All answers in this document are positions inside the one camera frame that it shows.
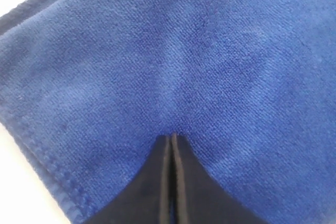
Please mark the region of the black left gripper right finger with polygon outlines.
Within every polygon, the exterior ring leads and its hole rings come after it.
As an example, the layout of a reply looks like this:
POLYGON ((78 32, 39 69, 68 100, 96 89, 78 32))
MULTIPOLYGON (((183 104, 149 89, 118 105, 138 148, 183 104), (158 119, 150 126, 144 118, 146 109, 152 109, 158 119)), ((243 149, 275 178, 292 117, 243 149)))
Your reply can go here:
POLYGON ((172 153, 176 223, 260 223, 210 177, 185 136, 172 135, 172 153))

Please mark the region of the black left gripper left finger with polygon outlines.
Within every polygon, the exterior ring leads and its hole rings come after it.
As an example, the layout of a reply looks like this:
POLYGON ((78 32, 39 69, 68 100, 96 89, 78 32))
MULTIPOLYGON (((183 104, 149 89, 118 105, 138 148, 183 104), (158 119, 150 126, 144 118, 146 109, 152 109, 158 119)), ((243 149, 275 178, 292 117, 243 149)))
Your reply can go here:
POLYGON ((170 223, 170 171, 170 139, 160 135, 136 176, 90 222, 170 223))

